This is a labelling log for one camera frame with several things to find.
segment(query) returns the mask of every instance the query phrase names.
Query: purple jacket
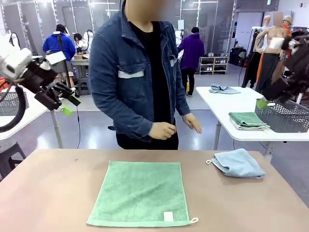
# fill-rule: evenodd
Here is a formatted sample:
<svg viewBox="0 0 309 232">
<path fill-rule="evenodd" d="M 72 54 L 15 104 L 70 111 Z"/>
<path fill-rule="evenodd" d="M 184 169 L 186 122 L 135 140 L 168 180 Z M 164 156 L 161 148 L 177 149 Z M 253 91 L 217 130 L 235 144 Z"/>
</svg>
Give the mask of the purple jacket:
<svg viewBox="0 0 309 232">
<path fill-rule="evenodd" d="M 197 69 L 199 58 L 204 55 L 204 43 L 199 38 L 199 33 L 191 34 L 184 38 L 178 47 L 178 52 L 184 50 L 180 62 L 180 69 Z"/>
</svg>

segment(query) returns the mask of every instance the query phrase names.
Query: black t-shirt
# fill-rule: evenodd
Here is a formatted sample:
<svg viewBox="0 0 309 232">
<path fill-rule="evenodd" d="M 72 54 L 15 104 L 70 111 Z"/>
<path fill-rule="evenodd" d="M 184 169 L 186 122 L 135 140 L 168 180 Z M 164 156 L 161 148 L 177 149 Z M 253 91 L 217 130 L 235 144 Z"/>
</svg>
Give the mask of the black t-shirt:
<svg viewBox="0 0 309 232">
<path fill-rule="evenodd" d="M 132 23 L 130 25 L 146 49 L 146 54 L 150 60 L 154 99 L 154 122 L 173 123 L 171 122 L 170 116 L 169 88 L 162 64 L 160 23 L 153 22 L 153 32 L 144 32 Z"/>
</svg>

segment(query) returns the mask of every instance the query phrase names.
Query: black pants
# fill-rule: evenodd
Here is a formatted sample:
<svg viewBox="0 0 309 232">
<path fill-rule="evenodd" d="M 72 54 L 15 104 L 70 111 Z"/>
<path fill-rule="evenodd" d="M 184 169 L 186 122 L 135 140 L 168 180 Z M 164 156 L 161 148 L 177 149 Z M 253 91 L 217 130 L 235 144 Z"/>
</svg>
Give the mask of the black pants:
<svg viewBox="0 0 309 232">
<path fill-rule="evenodd" d="M 263 93 L 263 90 L 270 87 L 271 78 L 279 63 L 279 60 L 280 60 L 279 54 L 264 53 L 260 78 L 255 88 L 256 92 Z"/>
<path fill-rule="evenodd" d="M 182 79 L 183 79 L 183 87 L 184 90 L 187 90 L 187 79 L 189 76 L 189 95 L 193 94 L 193 90 L 194 90 L 194 74 L 195 74 L 196 70 L 195 69 L 182 69 Z"/>
<path fill-rule="evenodd" d="M 118 145 L 125 150 L 178 150 L 178 134 L 173 134 L 167 140 L 153 139 L 151 142 L 145 142 L 133 139 L 124 134 L 116 134 Z"/>
<path fill-rule="evenodd" d="M 259 63 L 261 60 L 261 53 L 254 52 L 249 63 L 249 67 L 246 70 L 245 78 L 242 83 L 242 87 L 246 87 L 248 82 L 250 81 L 250 88 L 254 87 L 256 83 L 257 71 L 259 69 Z"/>
</svg>

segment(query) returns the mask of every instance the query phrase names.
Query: light blue towel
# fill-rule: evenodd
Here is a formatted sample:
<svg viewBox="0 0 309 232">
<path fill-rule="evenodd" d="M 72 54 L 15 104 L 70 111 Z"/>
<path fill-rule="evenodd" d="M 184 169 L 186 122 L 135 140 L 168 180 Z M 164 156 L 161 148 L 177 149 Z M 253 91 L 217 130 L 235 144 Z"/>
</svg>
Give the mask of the light blue towel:
<svg viewBox="0 0 309 232">
<path fill-rule="evenodd" d="M 256 160 L 243 148 L 217 153 L 214 156 L 214 159 L 210 159 L 206 163 L 213 163 L 224 175 L 255 179 L 261 179 L 266 175 Z"/>
<path fill-rule="evenodd" d="M 236 93 L 240 93 L 239 91 L 234 90 L 231 87 L 220 86 L 218 84 L 212 84 L 209 92 L 210 93 L 223 93 L 223 94 L 236 94 Z"/>
</svg>

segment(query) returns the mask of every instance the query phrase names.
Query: hand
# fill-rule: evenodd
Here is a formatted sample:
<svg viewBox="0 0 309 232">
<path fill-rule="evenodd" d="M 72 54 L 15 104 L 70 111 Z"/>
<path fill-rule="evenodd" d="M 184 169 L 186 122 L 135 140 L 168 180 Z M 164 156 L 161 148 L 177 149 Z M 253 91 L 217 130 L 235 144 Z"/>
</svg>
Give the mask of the hand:
<svg viewBox="0 0 309 232">
<path fill-rule="evenodd" d="M 190 127 L 190 129 L 195 129 L 199 134 L 202 133 L 201 124 L 192 113 L 183 116 L 183 121 L 188 125 L 188 127 Z"/>
<path fill-rule="evenodd" d="M 167 140 L 176 132 L 174 125 L 167 122 L 154 122 L 148 135 L 153 139 Z"/>
<path fill-rule="evenodd" d="M 257 52 L 263 54 L 263 53 L 264 53 L 264 50 L 261 49 L 261 48 L 259 48 L 259 49 L 257 49 Z"/>
</svg>

